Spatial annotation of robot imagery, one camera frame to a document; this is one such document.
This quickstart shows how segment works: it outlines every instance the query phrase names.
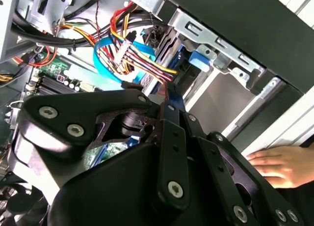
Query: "fan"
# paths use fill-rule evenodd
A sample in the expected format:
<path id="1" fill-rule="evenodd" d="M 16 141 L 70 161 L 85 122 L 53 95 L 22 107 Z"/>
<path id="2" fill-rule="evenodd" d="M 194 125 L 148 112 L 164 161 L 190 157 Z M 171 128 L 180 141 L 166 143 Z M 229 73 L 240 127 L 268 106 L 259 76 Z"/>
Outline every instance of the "fan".
<path id="1" fill-rule="evenodd" d="M 25 181 L 12 172 L 0 181 L 0 202 L 6 203 L 0 209 L 1 226 L 38 226 L 44 220 L 48 203 L 42 192 L 35 187 L 29 191 L 20 183 Z"/>

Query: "black cable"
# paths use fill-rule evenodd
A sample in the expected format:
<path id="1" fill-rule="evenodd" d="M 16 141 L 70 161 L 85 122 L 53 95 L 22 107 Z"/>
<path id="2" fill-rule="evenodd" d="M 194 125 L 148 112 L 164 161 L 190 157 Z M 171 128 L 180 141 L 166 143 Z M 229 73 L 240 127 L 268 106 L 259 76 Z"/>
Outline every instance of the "black cable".
<path id="1" fill-rule="evenodd" d="M 32 61 L 38 55 L 38 51 L 39 51 L 39 49 L 36 48 L 31 53 L 26 53 L 22 58 L 24 58 L 25 61 Z M 20 78 L 22 75 L 24 75 L 32 67 L 32 66 L 28 65 L 27 63 L 25 63 L 25 61 L 22 62 L 21 64 L 19 64 L 20 70 L 15 75 L 12 76 L 13 78 L 11 80 L 6 81 L 6 82 L 0 82 L 0 88 L 5 87 L 5 86 L 13 83 L 18 78 Z"/>
<path id="2" fill-rule="evenodd" d="M 165 26 L 165 23 L 161 22 L 159 20 L 153 20 L 153 23 L 155 26 Z M 129 23 L 128 29 L 137 28 L 137 27 L 141 27 L 141 26 L 152 26 L 151 24 L 152 24 L 152 21 L 149 19 L 137 21 L 137 22 L 132 22 L 132 23 Z M 118 31 L 122 30 L 122 27 L 123 27 L 122 23 L 119 23 L 117 25 Z M 101 36 L 106 35 L 107 32 L 109 31 L 109 29 L 110 29 L 110 25 L 107 25 L 104 28 L 102 28 Z M 44 45 L 44 46 L 51 46 L 51 47 L 57 47 L 57 48 L 72 48 L 73 47 L 73 39 L 53 37 L 52 35 L 49 35 L 49 34 L 48 35 L 44 34 L 44 36 L 33 35 L 33 34 L 28 33 L 28 32 L 22 31 L 15 24 L 12 24 L 11 30 L 13 33 L 15 33 L 21 37 L 24 37 L 30 41 L 39 43 L 39 44 Z M 86 47 L 86 46 L 88 47 L 89 46 L 88 42 L 86 42 L 86 40 L 84 38 L 76 39 L 75 45 L 76 45 L 76 47 Z"/>
<path id="3" fill-rule="evenodd" d="M 94 5 L 95 3 L 97 3 L 99 0 L 90 0 L 89 2 L 87 2 L 84 6 L 80 7 L 79 9 L 77 9 L 76 11 L 74 11 L 73 13 L 67 15 L 64 17 L 64 19 L 66 21 L 76 17 L 77 15 L 81 14 L 82 12 L 86 11 L 88 8 L 90 8 L 92 5 Z"/>

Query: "blue tab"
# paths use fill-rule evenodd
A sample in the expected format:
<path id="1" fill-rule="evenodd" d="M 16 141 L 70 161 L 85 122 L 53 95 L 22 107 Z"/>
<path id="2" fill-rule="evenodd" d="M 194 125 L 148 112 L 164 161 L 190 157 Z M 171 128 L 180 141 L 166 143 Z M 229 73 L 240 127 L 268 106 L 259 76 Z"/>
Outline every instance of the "blue tab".
<path id="1" fill-rule="evenodd" d="M 192 55 L 188 62 L 204 72 L 209 71 L 209 59 L 198 53 L 197 51 L 192 52 Z"/>

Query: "finger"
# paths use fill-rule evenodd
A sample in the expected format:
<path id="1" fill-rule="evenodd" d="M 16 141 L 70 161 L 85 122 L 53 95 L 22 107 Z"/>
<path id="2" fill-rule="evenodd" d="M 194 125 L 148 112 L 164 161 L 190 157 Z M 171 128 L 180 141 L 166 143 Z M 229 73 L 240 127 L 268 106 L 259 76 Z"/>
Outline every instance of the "finger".
<path id="1" fill-rule="evenodd" d="M 282 165 L 277 166 L 254 166 L 255 169 L 264 177 L 285 177 Z"/>
<path id="2" fill-rule="evenodd" d="M 278 151 L 276 151 L 275 148 L 269 149 L 269 150 L 264 150 L 264 151 L 258 151 L 255 153 L 252 153 L 250 155 L 246 156 L 247 160 L 252 160 L 255 158 L 259 158 L 259 157 L 266 157 L 266 156 L 280 156 L 280 153 L 278 153 Z"/>
<path id="3" fill-rule="evenodd" d="M 281 158 L 282 156 L 267 156 L 267 157 L 258 157 L 249 160 L 253 166 L 275 166 L 283 165 L 285 161 Z"/>
<path id="4" fill-rule="evenodd" d="M 292 184 L 280 177 L 265 177 L 274 188 L 291 188 Z"/>

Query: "silver screw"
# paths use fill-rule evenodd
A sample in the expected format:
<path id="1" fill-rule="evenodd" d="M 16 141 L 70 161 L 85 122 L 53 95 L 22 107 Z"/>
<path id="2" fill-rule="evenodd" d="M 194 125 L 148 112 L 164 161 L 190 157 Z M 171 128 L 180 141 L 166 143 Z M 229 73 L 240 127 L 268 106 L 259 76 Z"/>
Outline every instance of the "silver screw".
<path id="1" fill-rule="evenodd" d="M 41 59 L 41 60 L 45 58 L 44 54 L 42 54 L 42 53 L 38 54 L 37 56 L 38 56 L 38 58 Z"/>
<path id="2" fill-rule="evenodd" d="M 223 140 L 224 140 L 224 139 L 222 138 L 222 136 L 219 135 L 219 134 L 216 134 L 216 138 L 217 138 L 219 141 L 223 141 Z"/>
<path id="3" fill-rule="evenodd" d="M 292 220 L 295 221 L 296 223 L 299 222 L 298 217 L 297 217 L 291 210 L 288 210 L 288 215 L 289 215 L 290 218 L 292 218 Z"/>
<path id="4" fill-rule="evenodd" d="M 58 116 L 58 111 L 53 107 L 42 107 L 39 109 L 39 114 L 47 119 L 53 119 Z"/>
<path id="5" fill-rule="evenodd" d="M 183 189 L 182 189 L 181 185 L 175 181 L 171 181 L 168 183 L 168 191 L 175 198 L 183 197 Z"/>
<path id="6" fill-rule="evenodd" d="M 281 221 L 287 222 L 287 219 L 286 219 L 285 215 L 283 214 L 283 212 L 281 212 L 280 210 L 276 209 L 276 214 L 279 217 L 279 219 L 281 219 Z"/>
<path id="7" fill-rule="evenodd" d="M 139 96 L 138 99 L 142 102 L 146 102 L 146 98 L 145 97 L 142 97 L 142 96 Z"/>
<path id="8" fill-rule="evenodd" d="M 192 120 L 193 122 L 196 121 L 196 118 L 194 116 L 192 116 L 191 114 L 188 116 L 190 118 L 190 120 Z"/>
<path id="9" fill-rule="evenodd" d="M 235 216 L 242 222 L 242 223 L 246 223 L 247 222 L 247 216 L 246 216 L 246 213 L 244 212 L 244 210 L 236 205 L 234 206 L 234 213 L 235 213 Z"/>
<path id="10" fill-rule="evenodd" d="M 170 110 L 172 110 L 172 111 L 175 110 L 175 108 L 174 108 L 173 106 L 171 106 L 171 105 L 168 105 L 168 108 L 169 108 Z"/>
<path id="11" fill-rule="evenodd" d="M 78 124 L 70 124 L 68 126 L 68 133 L 74 137 L 80 137 L 84 134 L 84 129 Z"/>

